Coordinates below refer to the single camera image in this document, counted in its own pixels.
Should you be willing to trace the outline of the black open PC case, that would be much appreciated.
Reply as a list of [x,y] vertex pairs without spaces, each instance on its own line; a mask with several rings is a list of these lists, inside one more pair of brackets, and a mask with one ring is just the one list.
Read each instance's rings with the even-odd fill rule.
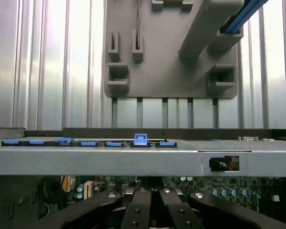
[[[239,156],[239,171],[212,172],[210,158],[223,156]],[[39,198],[48,176],[286,178],[286,129],[1,129],[0,229],[39,229],[63,210],[50,213]],[[151,190],[149,229],[174,229],[158,190],[174,189],[182,202],[188,195],[159,185],[126,195],[136,188]]]

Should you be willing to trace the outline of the grey parts rack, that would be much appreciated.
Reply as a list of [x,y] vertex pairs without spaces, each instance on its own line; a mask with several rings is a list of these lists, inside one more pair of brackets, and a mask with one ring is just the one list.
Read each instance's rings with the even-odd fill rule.
[[223,34],[244,0],[141,0],[143,48],[135,50],[137,0],[107,0],[104,92],[117,98],[232,99],[237,43]]

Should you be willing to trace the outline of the green RAM stick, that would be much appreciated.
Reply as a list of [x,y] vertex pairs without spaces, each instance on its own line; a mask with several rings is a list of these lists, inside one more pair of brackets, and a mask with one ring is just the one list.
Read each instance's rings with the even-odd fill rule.
[[143,31],[141,29],[141,0],[137,0],[137,18],[135,29],[135,50],[140,51],[143,48]]

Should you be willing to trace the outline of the green Dell motherboard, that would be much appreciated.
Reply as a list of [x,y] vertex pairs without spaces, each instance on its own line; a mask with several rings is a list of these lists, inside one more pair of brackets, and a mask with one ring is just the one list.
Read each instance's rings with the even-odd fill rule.
[[181,190],[185,195],[208,191],[250,210],[286,222],[286,178],[279,177],[104,177],[48,176],[39,184],[39,198],[52,213],[103,191],[126,195],[129,188],[159,185]]

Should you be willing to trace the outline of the hard disk blue carrier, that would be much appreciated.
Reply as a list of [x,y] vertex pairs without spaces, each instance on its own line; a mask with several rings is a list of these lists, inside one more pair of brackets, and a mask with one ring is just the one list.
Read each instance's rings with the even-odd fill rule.
[[237,34],[241,27],[269,0],[244,0],[244,5],[240,11],[231,16],[223,25],[220,32],[223,34]]

